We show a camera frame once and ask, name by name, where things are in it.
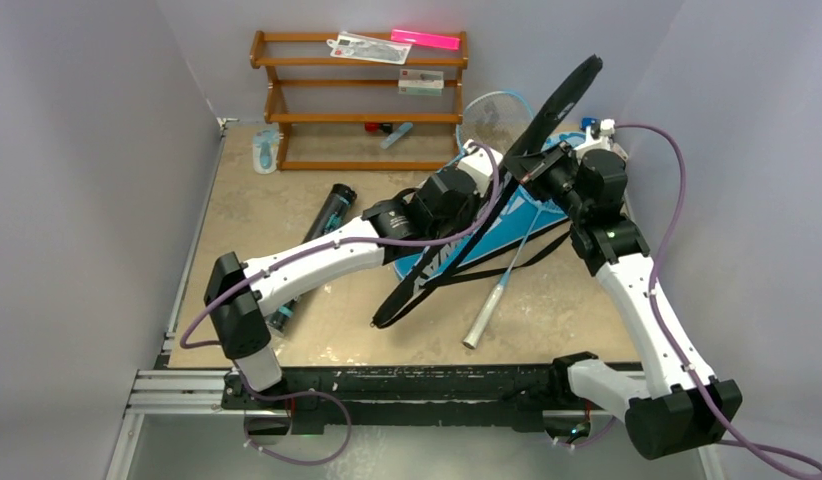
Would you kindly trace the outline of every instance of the racket handle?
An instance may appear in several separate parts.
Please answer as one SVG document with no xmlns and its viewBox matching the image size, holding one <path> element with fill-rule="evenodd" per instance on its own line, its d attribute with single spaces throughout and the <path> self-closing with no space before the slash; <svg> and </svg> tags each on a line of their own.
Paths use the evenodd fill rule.
<svg viewBox="0 0 822 480">
<path fill-rule="evenodd" d="M 475 350 L 479 345 L 479 340 L 482 338 L 482 334 L 485 333 L 485 328 L 487 328 L 490 317 L 493 315 L 493 311 L 496 310 L 496 305 L 499 303 L 499 299 L 502 298 L 502 292 L 504 291 L 505 285 L 497 283 L 496 286 L 493 287 L 490 295 L 488 295 L 488 299 L 482 306 L 482 311 L 479 312 L 476 321 L 473 322 L 473 326 L 470 327 L 470 331 L 467 332 L 467 336 L 464 337 L 462 343 L 464 343 L 465 347 Z"/>
</svg>

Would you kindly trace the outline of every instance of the pink box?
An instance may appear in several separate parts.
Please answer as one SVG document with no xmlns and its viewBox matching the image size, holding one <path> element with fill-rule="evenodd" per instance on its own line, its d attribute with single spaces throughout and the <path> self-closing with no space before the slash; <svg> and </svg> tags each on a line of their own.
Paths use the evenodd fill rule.
<svg viewBox="0 0 822 480">
<path fill-rule="evenodd" d="M 458 50 L 458 46 L 461 45 L 460 38 L 397 29 L 391 30 L 390 39 L 394 42 L 412 43 L 423 47 L 443 48 L 444 50 Z"/>
</svg>

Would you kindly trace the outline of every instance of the wooden rack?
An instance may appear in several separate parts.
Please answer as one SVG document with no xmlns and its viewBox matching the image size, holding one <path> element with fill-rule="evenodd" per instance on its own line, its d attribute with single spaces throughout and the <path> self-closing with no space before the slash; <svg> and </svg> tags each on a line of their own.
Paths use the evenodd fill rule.
<svg viewBox="0 0 822 480">
<path fill-rule="evenodd" d="M 362 33 L 367 37 L 390 40 L 390 33 Z M 288 162 L 287 150 L 294 123 L 438 123 L 458 125 L 462 121 L 463 99 L 462 79 L 464 69 L 469 61 L 467 34 L 465 32 L 444 34 L 461 39 L 458 55 L 451 58 L 408 58 L 404 65 L 367 62 L 347 58 L 331 57 L 273 57 L 268 53 L 270 43 L 323 43 L 337 38 L 337 32 L 326 33 L 268 33 L 258 30 L 252 42 L 249 55 L 252 68 L 261 67 L 267 70 L 269 91 L 264 105 L 264 121 L 278 123 L 280 141 L 277 156 L 279 170 L 437 170 L 445 162 Z M 276 73 L 276 67 L 288 66 L 386 66 L 386 67 L 454 67 L 455 79 L 446 80 L 444 87 L 455 89 L 455 102 L 451 113 L 290 113 L 284 99 L 282 87 L 394 87 L 398 80 L 343 80 L 343 79 L 290 79 L 282 80 Z"/>
</svg>

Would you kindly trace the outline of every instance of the gray wall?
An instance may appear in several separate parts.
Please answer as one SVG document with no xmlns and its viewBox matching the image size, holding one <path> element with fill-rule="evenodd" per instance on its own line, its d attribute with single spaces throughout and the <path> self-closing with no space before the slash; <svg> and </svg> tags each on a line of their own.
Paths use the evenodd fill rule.
<svg viewBox="0 0 822 480">
<path fill-rule="evenodd" d="M 0 479 L 104 476 L 218 138 L 154 0 L 0 0 Z"/>
<path fill-rule="evenodd" d="M 753 440 L 822 460 L 822 1 L 688 1 L 623 115 L 669 129 L 688 201 L 662 281 Z M 631 145 L 631 200 L 657 246 L 672 151 Z M 783 478 L 743 451 L 733 478 Z"/>
<path fill-rule="evenodd" d="M 582 60 L 597 53 L 606 61 L 573 115 L 617 115 L 643 75 L 682 0 L 549 2 L 504 0 L 159 0 L 199 86 L 217 116 L 259 119 L 267 78 L 249 66 L 255 30 L 420 31 L 464 29 L 470 38 L 465 101 L 499 89 L 516 90 L 538 107 Z M 317 55 L 327 55 L 322 46 Z M 334 67 L 335 74 L 354 75 Z M 387 67 L 381 72 L 395 75 Z M 313 70 L 281 72 L 313 75 Z M 291 91 L 297 111 L 413 109 L 393 92 L 377 89 Z M 438 108 L 416 97 L 418 108 Z"/>
</svg>

